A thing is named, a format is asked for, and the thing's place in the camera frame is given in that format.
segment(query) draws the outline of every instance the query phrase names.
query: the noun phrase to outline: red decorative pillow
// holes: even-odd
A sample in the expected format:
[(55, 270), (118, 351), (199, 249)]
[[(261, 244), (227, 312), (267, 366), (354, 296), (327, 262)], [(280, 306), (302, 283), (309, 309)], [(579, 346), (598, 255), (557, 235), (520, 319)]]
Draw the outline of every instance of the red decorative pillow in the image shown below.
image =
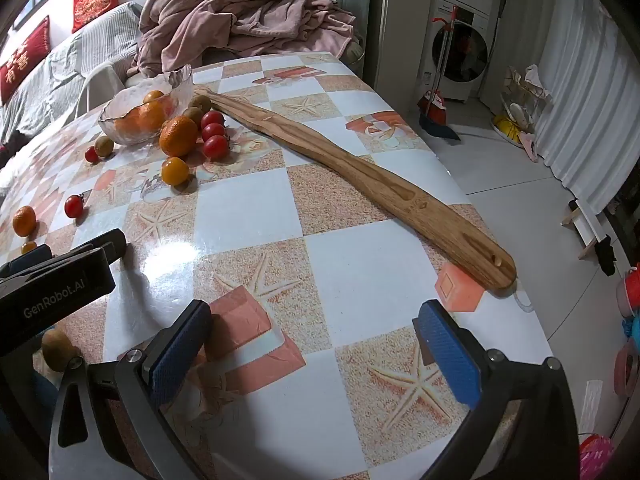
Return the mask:
[(51, 52), (49, 17), (47, 16), (24, 40), (7, 62), (0, 66), (0, 97), (6, 104), (29, 72)]
[(74, 28), (76, 32), (91, 20), (118, 6), (118, 0), (74, 0)]

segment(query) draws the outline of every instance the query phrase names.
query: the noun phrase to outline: pink blanket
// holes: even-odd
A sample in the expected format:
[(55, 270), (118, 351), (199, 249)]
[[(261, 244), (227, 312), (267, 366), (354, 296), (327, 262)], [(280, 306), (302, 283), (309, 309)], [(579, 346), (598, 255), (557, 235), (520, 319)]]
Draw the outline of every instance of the pink blanket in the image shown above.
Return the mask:
[(335, 0), (147, 0), (134, 65), (147, 77), (197, 67), (207, 47), (242, 57), (300, 51), (340, 57), (354, 20)]

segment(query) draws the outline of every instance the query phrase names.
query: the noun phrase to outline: floor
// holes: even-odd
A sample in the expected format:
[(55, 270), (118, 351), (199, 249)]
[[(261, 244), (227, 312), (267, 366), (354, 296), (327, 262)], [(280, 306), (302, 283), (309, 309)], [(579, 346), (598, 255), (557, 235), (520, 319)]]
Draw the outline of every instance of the floor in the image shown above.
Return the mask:
[(574, 229), (562, 227), (574, 196), (542, 160), (531, 162), (524, 150), (498, 136), (491, 113), (477, 100), (447, 103), (447, 119), (462, 142), (423, 136), (476, 206), (498, 242), (514, 258), (518, 275), (554, 355), (562, 362), (578, 424), (586, 383), (602, 380), (594, 430), (610, 434), (624, 401), (613, 391), (613, 365), (626, 338), (616, 303), (616, 285), (629, 263), (608, 221), (618, 273), (606, 276), (595, 257), (578, 260), (583, 244)]

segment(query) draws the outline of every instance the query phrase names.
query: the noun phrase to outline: wooden spatula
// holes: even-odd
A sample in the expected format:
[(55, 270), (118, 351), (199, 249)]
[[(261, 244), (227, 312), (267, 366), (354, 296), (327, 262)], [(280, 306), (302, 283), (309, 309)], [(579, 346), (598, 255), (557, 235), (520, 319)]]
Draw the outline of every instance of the wooden spatula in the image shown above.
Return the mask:
[(351, 155), (304, 124), (224, 94), (207, 90), (206, 95), (218, 110), (247, 128), (339, 173), (373, 202), (437, 245), (486, 290), (504, 292), (515, 281), (516, 267), (509, 254), (429, 193)]

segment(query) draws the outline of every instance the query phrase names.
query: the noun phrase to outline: blue gripper pad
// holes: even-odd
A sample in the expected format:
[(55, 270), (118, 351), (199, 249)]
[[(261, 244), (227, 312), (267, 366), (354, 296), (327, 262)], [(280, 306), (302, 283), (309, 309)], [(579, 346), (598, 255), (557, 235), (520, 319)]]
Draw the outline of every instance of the blue gripper pad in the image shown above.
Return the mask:
[(465, 342), (470, 336), (482, 349), (480, 344), (471, 332), (461, 329), (453, 321), (438, 300), (422, 304), (418, 328), (456, 400), (474, 409), (482, 394), (481, 364), (474, 360), (460, 336), (466, 332), (468, 335), (462, 338)]
[(178, 392), (200, 347), (211, 332), (211, 310), (193, 300), (168, 329), (161, 330), (147, 348), (143, 379), (149, 398), (158, 408)]

